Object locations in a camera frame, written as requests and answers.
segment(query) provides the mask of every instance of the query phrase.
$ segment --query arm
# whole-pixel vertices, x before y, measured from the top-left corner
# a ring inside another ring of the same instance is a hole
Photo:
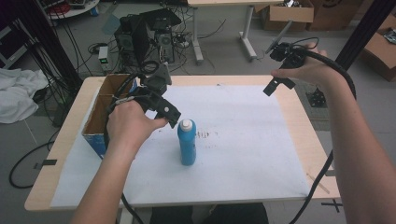
[[[344,78],[312,59],[301,68],[279,69],[272,75],[299,78],[323,91],[330,113],[337,185],[347,223],[393,223],[395,167],[368,127]]]
[[[107,124],[110,142],[106,155],[72,223],[114,223],[136,153],[151,133],[166,123],[165,119],[148,119],[135,101],[116,106]]]

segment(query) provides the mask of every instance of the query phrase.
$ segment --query white cloth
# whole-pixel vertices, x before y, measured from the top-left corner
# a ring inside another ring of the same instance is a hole
[[[38,109],[32,100],[35,92],[48,85],[41,70],[0,68],[0,123],[26,119]]]

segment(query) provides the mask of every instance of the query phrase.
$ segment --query desk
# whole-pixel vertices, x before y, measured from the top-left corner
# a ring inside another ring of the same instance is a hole
[[[215,6],[229,6],[229,5],[248,5],[247,7],[247,15],[245,21],[245,28],[243,32],[239,32],[241,36],[241,40],[247,52],[249,54],[250,61],[257,58],[257,54],[254,51],[253,47],[248,40],[248,30],[250,28],[250,21],[253,14],[254,5],[258,4],[276,4],[281,3],[283,1],[279,0],[189,0],[189,5],[193,8],[192,14],[192,46],[195,52],[195,59],[197,63],[201,63],[204,60],[204,56],[201,52],[201,47],[199,46],[198,42],[198,21],[197,21],[197,10],[198,7],[215,7]]]
[[[174,85],[258,85],[264,86],[271,80],[270,76],[180,76],[172,77]],[[104,77],[87,78],[78,93],[64,126],[48,155],[49,160],[57,160],[54,166],[44,166],[33,186],[25,203],[29,211],[48,211],[51,200],[57,188],[65,159],[73,146],[79,126],[90,106],[95,91],[104,81]],[[303,106],[295,93],[286,87],[279,86],[275,92],[285,121],[290,130],[290,137],[295,145],[296,152],[303,166],[306,180],[312,186],[312,177],[317,176],[326,161],[326,155],[304,112]],[[317,188],[315,199],[339,198],[338,188],[334,177],[324,176]]]

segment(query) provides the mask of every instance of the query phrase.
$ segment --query gray floor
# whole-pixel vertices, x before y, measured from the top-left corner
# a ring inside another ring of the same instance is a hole
[[[134,8],[133,4],[112,5],[109,3],[100,4],[100,15],[91,17],[89,13],[76,16],[67,20],[78,46],[84,58],[89,57],[87,47],[97,42],[108,42],[112,37],[108,33],[108,26],[105,27],[109,17],[122,16],[130,13]],[[245,18],[245,7],[206,7],[200,8],[199,20],[200,34],[205,35],[216,30],[220,22],[226,19],[223,28],[218,33],[209,38],[202,39],[201,46],[205,57],[205,62],[199,66],[195,64],[191,48],[185,52],[187,62],[182,68],[172,72],[172,76],[179,75],[266,75],[280,66],[268,56],[258,61],[250,63],[247,55],[241,47],[238,33],[242,31]],[[61,43],[74,65],[77,65],[76,54],[71,42],[64,33],[64,21],[60,21],[57,30]],[[187,30],[191,30],[191,21],[188,21]],[[320,37],[319,47],[326,49],[329,57],[335,59],[341,48],[346,43],[353,31],[355,23],[345,31],[339,32],[298,32],[289,33],[284,41],[295,41],[303,37]],[[253,48],[262,56],[262,50],[266,49],[277,32],[264,31],[261,22],[255,16],[251,22],[249,39]],[[112,54],[114,62],[117,54]],[[170,70],[177,68],[179,61],[170,65]],[[88,67],[95,76],[101,76],[100,64],[93,56],[88,62]],[[26,70],[36,70],[38,66],[26,54],[16,64],[14,68]],[[87,68],[81,67],[79,72],[82,77],[88,76]],[[349,69],[358,93],[358,102],[361,109],[372,127],[375,135],[383,144],[389,155],[396,160],[396,83],[389,83],[384,78],[376,74],[366,64],[360,60],[354,62]],[[318,130],[318,138],[327,152],[332,148],[330,133]],[[13,124],[0,124],[1,150],[0,150],[0,223],[68,223],[72,211],[56,212],[28,212],[23,205],[29,194],[29,189],[14,189],[7,181],[9,171],[15,162],[29,150],[46,143],[57,131],[52,127],[51,122],[44,116],[31,116],[26,120]],[[35,169],[37,163],[41,163],[48,154],[45,148],[35,152],[28,157],[16,170],[14,178],[20,185],[29,185],[35,181],[38,170]],[[325,206],[321,203],[331,203],[331,200],[313,201],[306,212],[301,217],[299,223],[346,223],[342,207],[337,212],[334,206]],[[285,223],[294,217],[302,202],[268,202],[264,203],[270,223]],[[196,206],[194,219],[202,220],[207,214],[208,206]],[[148,223],[150,209],[140,209],[142,218]]]

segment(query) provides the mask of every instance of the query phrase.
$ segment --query hand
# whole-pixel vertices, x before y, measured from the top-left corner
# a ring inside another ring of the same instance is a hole
[[[327,57],[326,50],[318,50],[317,48],[312,49],[315,45],[315,43],[309,43],[306,46],[311,49],[311,51]],[[329,66],[310,57],[306,57],[304,66],[300,68],[276,69],[271,72],[271,75],[273,77],[297,78],[302,81],[312,83],[322,90],[326,90],[328,87],[330,87],[332,80],[343,79]]]
[[[132,150],[135,155],[151,133],[167,123],[166,119],[149,119],[136,101],[117,105],[110,114],[107,130],[109,149]]]

